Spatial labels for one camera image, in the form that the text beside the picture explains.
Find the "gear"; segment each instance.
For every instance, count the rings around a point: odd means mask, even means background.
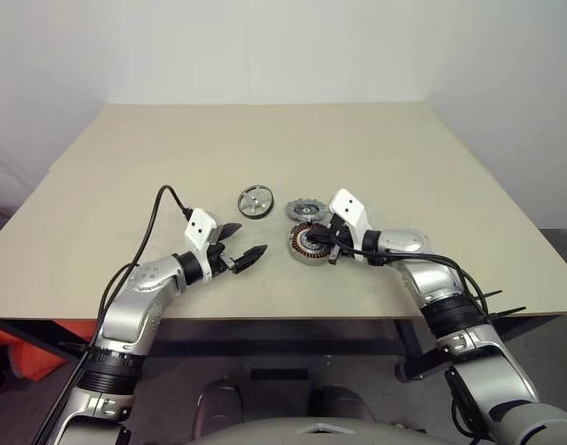
[[[327,206],[316,199],[297,199],[288,202],[285,213],[294,221],[314,223],[329,215]]]
[[[295,225],[290,233],[289,248],[292,256],[298,261],[316,266],[327,262],[327,257],[331,253],[329,246],[315,243],[307,239],[306,233],[315,226],[324,227],[322,224],[302,222]]]

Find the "gray floor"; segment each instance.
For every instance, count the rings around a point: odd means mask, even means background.
[[[567,261],[567,231],[545,231]],[[429,344],[425,326],[418,334]],[[567,317],[560,317],[508,343],[535,381],[543,401],[567,410]],[[397,358],[384,356],[298,358],[150,359],[128,427],[132,444],[177,444],[187,441],[200,389],[229,376],[240,384],[246,419],[301,415],[309,382],[249,381],[248,371],[262,367],[307,368],[312,384],[352,388],[370,405],[378,421],[425,428],[429,434],[468,443],[450,421],[450,395],[444,377],[399,383],[393,369]],[[38,384],[15,382],[0,392],[0,444],[29,443],[47,408],[68,376],[58,369]]]

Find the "table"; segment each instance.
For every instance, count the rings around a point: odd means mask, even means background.
[[[93,318],[163,184],[244,225],[226,242],[233,256],[269,245],[245,273],[188,289],[166,318],[419,317],[391,268],[308,267],[289,255],[285,204],[328,202],[340,187],[365,204],[375,229],[419,229],[484,290],[502,289],[492,311],[567,313],[563,260],[427,104],[107,105],[0,234],[0,319]],[[262,220],[236,207],[252,184],[275,197]],[[183,228],[166,199],[143,261],[183,252]]]

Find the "red object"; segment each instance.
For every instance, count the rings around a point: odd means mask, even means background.
[[[94,320],[55,320],[55,322],[86,341],[92,338],[96,325]],[[8,345],[7,355],[14,374],[18,378],[26,377],[33,382],[38,382],[67,362],[51,352],[41,350],[1,330],[0,345]]]

